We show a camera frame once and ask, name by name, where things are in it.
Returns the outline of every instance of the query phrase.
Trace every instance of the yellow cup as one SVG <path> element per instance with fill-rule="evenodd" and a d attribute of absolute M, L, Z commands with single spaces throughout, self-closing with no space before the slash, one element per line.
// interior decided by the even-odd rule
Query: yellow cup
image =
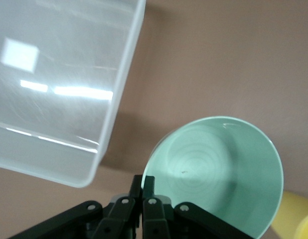
<path fill-rule="evenodd" d="M 282 239 L 308 239 L 308 198 L 284 191 L 271 226 Z"/>

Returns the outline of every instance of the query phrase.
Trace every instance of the beige surface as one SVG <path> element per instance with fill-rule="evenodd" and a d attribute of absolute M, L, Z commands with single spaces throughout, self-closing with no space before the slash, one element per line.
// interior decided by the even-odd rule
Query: beige surface
<path fill-rule="evenodd" d="M 74 189 L 0 169 L 0 239 L 85 200 L 106 205 L 166 133 L 215 115 L 262 129 L 281 155 L 285 188 L 308 196 L 308 1 L 148 0 L 94 182 Z"/>

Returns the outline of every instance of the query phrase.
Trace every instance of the green cup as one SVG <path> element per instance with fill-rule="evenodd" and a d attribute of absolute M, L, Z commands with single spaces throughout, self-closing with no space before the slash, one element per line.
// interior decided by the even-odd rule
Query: green cup
<path fill-rule="evenodd" d="M 172 206 L 192 202 L 253 238 L 271 224 L 283 192 L 276 148 L 254 125 L 210 117 L 184 125 L 159 142 L 144 171 L 154 193 Z"/>

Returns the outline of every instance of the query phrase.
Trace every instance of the silver screw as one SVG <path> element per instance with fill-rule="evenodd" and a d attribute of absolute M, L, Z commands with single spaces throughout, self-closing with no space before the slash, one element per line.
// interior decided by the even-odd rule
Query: silver screw
<path fill-rule="evenodd" d="M 122 199 L 121 203 L 126 204 L 129 203 L 129 200 L 127 198 Z"/>
<path fill-rule="evenodd" d="M 149 199 L 149 204 L 155 204 L 155 203 L 157 203 L 155 198 Z"/>
<path fill-rule="evenodd" d="M 189 210 L 189 207 L 188 207 L 188 205 L 182 205 L 182 206 L 179 207 L 179 209 L 183 212 L 187 212 Z"/>
<path fill-rule="evenodd" d="M 91 204 L 91 205 L 88 206 L 88 210 L 93 210 L 93 209 L 95 209 L 95 208 L 96 208 L 96 206 L 93 205 L 93 204 Z"/>

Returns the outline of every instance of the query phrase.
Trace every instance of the translucent plastic bin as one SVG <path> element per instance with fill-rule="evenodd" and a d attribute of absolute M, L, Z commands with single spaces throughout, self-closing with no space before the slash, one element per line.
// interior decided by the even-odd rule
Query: translucent plastic bin
<path fill-rule="evenodd" d="M 0 0 L 0 167 L 93 180 L 144 11 L 145 0 Z"/>

